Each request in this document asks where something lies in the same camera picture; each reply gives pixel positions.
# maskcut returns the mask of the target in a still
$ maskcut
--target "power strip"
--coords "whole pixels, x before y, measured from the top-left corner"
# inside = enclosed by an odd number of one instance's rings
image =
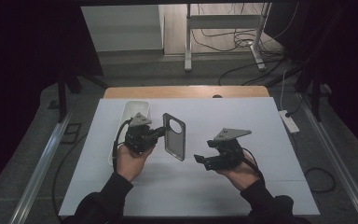
[[[283,120],[284,126],[286,126],[287,130],[289,130],[289,133],[298,133],[300,130],[298,129],[297,125],[295,124],[295,122],[291,117],[287,118],[285,116],[286,113],[287,113],[286,110],[282,110],[279,112]]]

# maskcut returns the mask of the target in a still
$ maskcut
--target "aluminum rail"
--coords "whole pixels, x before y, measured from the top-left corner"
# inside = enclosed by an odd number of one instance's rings
[[[69,123],[70,118],[74,113],[75,104],[77,101],[77,96],[74,96],[72,103],[69,106],[69,109],[66,113],[66,116],[63,118],[61,123],[57,123],[54,131],[48,140],[48,144],[43,151],[42,156],[40,157],[39,162],[34,168],[34,173],[31,176],[30,181],[28,182],[25,191],[22,193],[21,199],[17,204],[16,210],[13,213],[10,221],[10,224],[24,223],[28,217],[31,207],[34,204],[34,199],[36,198],[37,192],[42,185],[43,180],[45,179],[48,168],[51,164],[51,161],[54,157],[54,154],[57,150],[58,145],[62,139],[62,135],[65,132],[66,126]]]
[[[318,135],[319,140],[323,144],[327,156],[332,162],[333,167],[335,168],[344,189],[347,191],[354,207],[358,212],[358,185],[356,181],[353,179],[353,177],[351,176],[351,173],[349,172],[344,161],[339,156],[338,151],[333,141],[330,139],[329,135],[327,134],[327,131],[325,130],[324,126],[322,125],[321,122],[318,122],[316,120],[316,118],[313,116],[312,112],[310,111],[310,102],[308,101],[307,98],[304,98],[303,100],[305,105],[303,104],[302,107],[305,110],[313,129]]]

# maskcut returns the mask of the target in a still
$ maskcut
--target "black sleeve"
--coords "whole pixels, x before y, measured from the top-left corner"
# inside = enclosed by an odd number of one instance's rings
[[[260,180],[241,192],[252,206],[249,214],[252,224],[310,224],[304,218],[293,217],[293,199],[289,196],[272,197]]]
[[[132,183],[126,178],[113,173],[101,192],[86,196],[75,214],[66,218],[62,224],[121,223],[124,200],[132,187]]]

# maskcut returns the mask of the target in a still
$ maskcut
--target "white tabletop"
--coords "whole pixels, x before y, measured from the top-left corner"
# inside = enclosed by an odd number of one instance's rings
[[[100,191],[113,172],[107,157],[117,134],[126,99],[102,99],[89,136],[60,210],[71,216],[80,201]],[[286,130],[270,97],[216,99],[142,99],[150,104],[152,128],[162,126],[169,113],[186,123],[186,159],[179,161],[164,149],[163,139],[147,159],[126,198],[129,217],[245,216],[250,205],[223,176],[206,171],[194,154],[218,155],[206,141],[223,128],[251,130],[239,138],[255,155],[273,196],[288,195],[295,201],[295,215],[318,215]]]

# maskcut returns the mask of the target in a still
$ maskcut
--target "hand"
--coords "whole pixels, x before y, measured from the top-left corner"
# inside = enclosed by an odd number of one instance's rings
[[[246,160],[255,164],[255,161],[250,158],[245,152],[243,152]],[[232,170],[217,170],[220,175],[224,175],[227,179],[237,188],[239,191],[243,191],[251,186],[255,181],[259,179],[259,176],[255,171],[248,166],[245,162],[241,162],[236,168]]]
[[[137,154],[121,145],[117,151],[117,173],[132,182],[144,169],[146,159],[153,152],[155,146]]]

